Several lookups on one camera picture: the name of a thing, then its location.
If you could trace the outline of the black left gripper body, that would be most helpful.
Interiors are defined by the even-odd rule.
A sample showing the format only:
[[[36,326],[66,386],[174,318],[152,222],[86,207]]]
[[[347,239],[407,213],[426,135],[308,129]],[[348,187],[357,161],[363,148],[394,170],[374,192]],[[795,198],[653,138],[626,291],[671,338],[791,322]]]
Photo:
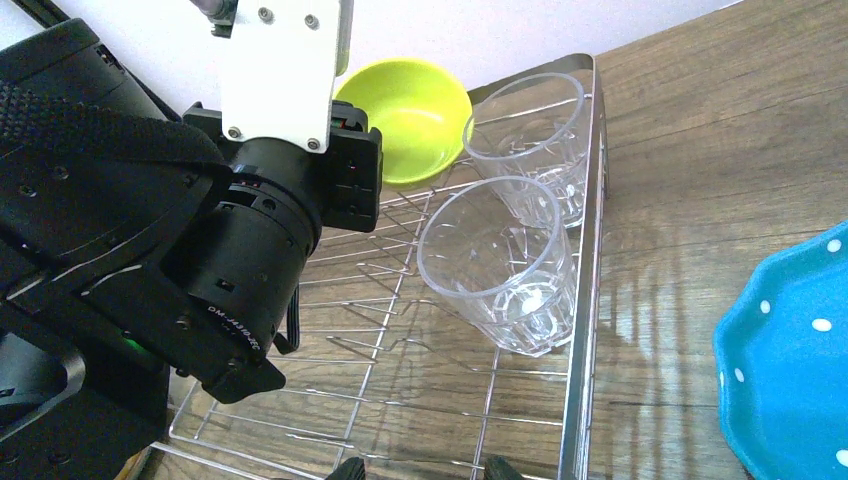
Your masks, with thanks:
[[[382,179],[382,137],[366,114],[335,101],[330,142],[310,152],[289,141],[232,138],[219,111],[193,104],[186,124],[206,133],[232,171],[227,190],[203,221],[215,234],[318,234],[323,227],[375,228]]]

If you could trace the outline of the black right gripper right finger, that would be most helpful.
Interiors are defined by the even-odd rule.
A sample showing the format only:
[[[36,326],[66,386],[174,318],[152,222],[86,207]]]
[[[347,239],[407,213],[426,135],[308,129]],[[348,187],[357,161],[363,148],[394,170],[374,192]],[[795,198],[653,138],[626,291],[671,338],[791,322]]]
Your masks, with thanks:
[[[484,480],[524,480],[509,462],[500,456],[491,456],[484,462]]]

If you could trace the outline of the yellow green bowl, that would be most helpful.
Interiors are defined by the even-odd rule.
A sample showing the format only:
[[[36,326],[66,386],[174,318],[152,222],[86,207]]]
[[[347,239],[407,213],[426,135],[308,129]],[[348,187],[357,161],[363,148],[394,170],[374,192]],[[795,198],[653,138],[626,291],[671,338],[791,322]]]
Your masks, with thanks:
[[[390,190],[433,184],[464,151],[471,100],[442,66],[411,57],[380,60],[344,80],[335,98],[364,110],[382,133],[382,180]]]

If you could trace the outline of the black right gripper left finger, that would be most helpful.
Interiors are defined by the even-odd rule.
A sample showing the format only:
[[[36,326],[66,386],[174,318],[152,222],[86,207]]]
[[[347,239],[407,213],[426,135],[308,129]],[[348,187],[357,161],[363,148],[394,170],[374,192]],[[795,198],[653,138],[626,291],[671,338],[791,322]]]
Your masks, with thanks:
[[[334,469],[326,480],[365,480],[366,468],[365,462],[360,457],[352,457],[345,460],[336,469]]]

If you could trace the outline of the metal wire dish rack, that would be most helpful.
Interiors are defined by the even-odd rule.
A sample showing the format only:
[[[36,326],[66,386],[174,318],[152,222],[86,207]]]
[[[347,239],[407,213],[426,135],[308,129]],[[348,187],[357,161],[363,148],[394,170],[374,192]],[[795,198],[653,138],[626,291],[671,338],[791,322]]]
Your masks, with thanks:
[[[461,157],[435,184],[391,194],[371,235],[328,233],[301,289],[300,349],[274,363],[279,391],[225,405],[175,378],[172,422],[148,479],[322,479],[351,458],[371,479],[481,479],[503,457],[527,479],[589,479],[605,183],[596,60],[571,54],[506,79],[542,107],[566,104],[550,73],[584,86],[588,207],[569,230],[579,273],[575,331],[533,358],[501,350],[419,276],[429,217],[478,180]]]

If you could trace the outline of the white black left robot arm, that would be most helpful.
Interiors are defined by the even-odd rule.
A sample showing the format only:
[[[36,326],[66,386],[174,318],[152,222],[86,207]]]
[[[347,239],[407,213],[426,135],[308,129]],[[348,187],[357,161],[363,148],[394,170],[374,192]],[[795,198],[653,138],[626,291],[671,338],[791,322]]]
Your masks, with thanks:
[[[375,228],[382,136],[337,101],[328,149],[165,117],[71,19],[1,53],[1,475],[111,479],[165,431],[169,378],[283,388],[321,232]]]

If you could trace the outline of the small clear plastic cup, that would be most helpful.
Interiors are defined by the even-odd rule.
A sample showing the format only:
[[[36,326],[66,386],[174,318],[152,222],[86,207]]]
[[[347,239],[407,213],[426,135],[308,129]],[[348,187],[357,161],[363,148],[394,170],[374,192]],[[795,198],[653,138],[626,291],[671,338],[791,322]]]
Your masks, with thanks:
[[[539,357],[571,340],[577,272],[562,208],[539,181],[478,181],[433,212],[418,271],[497,347]]]

